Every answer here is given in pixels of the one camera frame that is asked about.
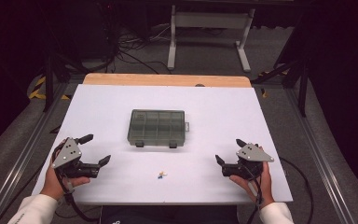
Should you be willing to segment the white table cover sheet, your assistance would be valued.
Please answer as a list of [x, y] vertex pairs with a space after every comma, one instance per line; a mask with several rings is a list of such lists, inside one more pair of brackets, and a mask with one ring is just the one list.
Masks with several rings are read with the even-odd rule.
[[[135, 147], [127, 140], [133, 109], [178, 109], [189, 130], [185, 144]], [[92, 134], [83, 162], [110, 155], [97, 178], [76, 188], [80, 204], [239, 204], [246, 192], [221, 173], [215, 155], [236, 161], [236, 139], [278, 156], [252, 88], [87, 85], [77, 87], [55, 141]], [[168, 175], [158, 179], [160, 172]]]

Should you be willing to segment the yellow black floor tape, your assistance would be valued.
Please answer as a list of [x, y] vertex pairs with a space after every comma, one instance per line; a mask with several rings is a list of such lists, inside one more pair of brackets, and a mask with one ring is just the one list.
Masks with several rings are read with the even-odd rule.
[[29, 94], [30, 99], [42, 99], [46, 100], [47, 96], [44, 93], [40, 93], [42, 85], [46, 82], [46, 77], [41, 76], [35, 83], [34, 88], [32, 89], [31, 93]]

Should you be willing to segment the person's dark lap clothing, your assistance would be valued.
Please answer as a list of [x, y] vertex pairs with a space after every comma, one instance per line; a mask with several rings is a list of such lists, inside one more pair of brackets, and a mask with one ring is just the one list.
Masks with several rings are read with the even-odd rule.
[[236, 205], [105, 206], [101, 224], [240, 224]]

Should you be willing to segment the aluminium floor rail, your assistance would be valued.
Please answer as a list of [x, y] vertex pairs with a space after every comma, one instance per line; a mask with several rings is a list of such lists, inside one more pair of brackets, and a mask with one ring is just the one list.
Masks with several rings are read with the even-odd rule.
[[39, 149], [43, 131], [62, 102], [60, 98], [67, 88], [67, 84], [57, 85], [53, 92], [53, 103], [47, 111], [44, 111], [44, 100], [32, 99], [0, 136], [0, 215], [34, 152]]
[[353, 219], [349, 207], [345, 202], [335, 174], [333, 173], [325, 155], [320, 150], [314, 132], [310, 127], [310, 123], [308, 119], [304, 117], [303, 114], [300, 112], [300, 109], [297, 105], [297, 97], [295, 91], [292, 89], [286, 89], [285, 94], [296, 113], [296, 117], [300, 126], [302, 127], [304, 134], [307, 137], [308, 144], [310, 145], [310, 154], [314, 160], [314, 163], [318, 169], [322, 181], [324, 182], [324, 186], [329, 195], [330, 201], [332, 202], [336, 210], [337, 216], [341, 224], [355, 224], [355, 221]]

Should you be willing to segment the person's left hand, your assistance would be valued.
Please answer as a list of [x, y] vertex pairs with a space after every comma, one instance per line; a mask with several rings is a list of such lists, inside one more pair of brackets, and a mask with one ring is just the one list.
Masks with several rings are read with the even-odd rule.
[[45, 183], [40, 193], [58, 201], [64, 195], [64, 190], [62, 186], [68, 188], [70, 184], [72, 188], [75, 188], [84, 184], [88, 184], [89, 182], [90, 179], [85, 176], [81, 176], [78, 178], [63, 177], [62, 179], [59, 179], [56, 176], [54, 169], [51, 167], [51, 165], [49, 165], [45, 175]]

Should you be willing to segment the white metal stand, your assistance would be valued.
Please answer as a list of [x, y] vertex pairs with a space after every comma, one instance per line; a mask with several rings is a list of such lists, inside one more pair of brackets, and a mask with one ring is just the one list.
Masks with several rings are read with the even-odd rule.
[[251, 67], [245, 52], [245, 44], [254, 19], [255, 9], [246, 13], [213, 13], [213, 12], [184, 12], [172, 6], [171, 12], [171, 40], [167, 67], [173, 70], [176, 56], [176, 29], [181, 28], [216, 28], [242, 30], [242, 38], [235, 42], [242, 70], [251, 72]]

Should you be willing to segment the black metal stand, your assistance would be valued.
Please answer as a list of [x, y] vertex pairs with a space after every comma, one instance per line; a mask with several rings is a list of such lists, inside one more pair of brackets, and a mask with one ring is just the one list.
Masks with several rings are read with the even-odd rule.
[[265, 81], [276, 77], [277, 75], [286, 72], [287, 75], [282, 80], [282, 85], [285, 88], [292, 89], [297, 82], [299, 82], [299, 93], [297, 98], [297, 107], [300, 114], [305, 117], [305, 104], [306, 104], [306, 95], [308, 88], [308, 77], [309, 77], [309, 68], [305, 61], [292, 61], [290, 63], [285, 63], [279, 65], [277, 68], [273, 69], [270, 72], [264, 73], [262, 76], [257, 77], [256, 79], [251, 80], [252, 84], [262, 84]]
[[46, 102], [44, 111], [48, 112], [54, 103], [53, 77], [56, 77], [61, 83], [68, 82], [71, 77], [68, 65], [83, 74], [87, 74], [90, 70], [84, 67], [82, 63], [77, 63], [54, 49], [47, 49], [44, 59], [44, 75], [46, 78]]

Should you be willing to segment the person's right hand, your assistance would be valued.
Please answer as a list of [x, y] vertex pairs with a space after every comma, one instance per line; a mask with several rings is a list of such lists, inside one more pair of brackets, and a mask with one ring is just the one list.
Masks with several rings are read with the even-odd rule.
[[[256, 203], [260, 209], [263, 209], [267, 205], [274, 203], [274, 199], [271, 191], [272, 183], [271, 183], [271, 176], [269, 173], [269, 165], [266, 161], [263, 162], [263, 172], [261, 176], [257, 178], [256, 182], [245, 180], [237, 175], [231, 175], [229, 179], [233, 181], [235, 184], [237, 184], [238, 186], [240, 186], [241, 188], [243, 188], [247, 192], [249, 198], [254, 203]], [[251, 186], [253, 186], [255, 190], [258, 189], [260, 190], [259, 197], [254, 195]]]

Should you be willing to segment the grey plastic compartment box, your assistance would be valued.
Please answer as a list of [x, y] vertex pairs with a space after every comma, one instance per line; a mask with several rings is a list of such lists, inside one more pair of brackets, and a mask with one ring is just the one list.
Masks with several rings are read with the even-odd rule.
[[185, 112], [133, 109], [127, 140], [136, 147], [182, 147], [186, 140]]

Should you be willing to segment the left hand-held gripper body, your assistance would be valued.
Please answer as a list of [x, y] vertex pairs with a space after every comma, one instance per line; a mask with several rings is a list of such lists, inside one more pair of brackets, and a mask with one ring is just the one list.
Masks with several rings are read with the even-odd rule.
[[67, 137], [58, 146], [59, 152], [53, 153], [52, 168], [59, 175], [68, 178], [78, 178], [81, 176], [96, 178], [101, 167], [98, 164], [82, 162], [80, 160], [82, 152], [78, 145], [80, 144], [75, 142], [75, 138]]

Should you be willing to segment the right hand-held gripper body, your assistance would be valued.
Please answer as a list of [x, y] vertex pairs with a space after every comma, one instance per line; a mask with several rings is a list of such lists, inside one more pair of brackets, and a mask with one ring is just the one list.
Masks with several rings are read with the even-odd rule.
[[254, 180], [263, 172], [263, 162], [274, 162], [274, 159], [258, 145], [246, 144], [237, 153], [236, 163], [222, 161], [222, 175], [237, 175], [246, 180]]

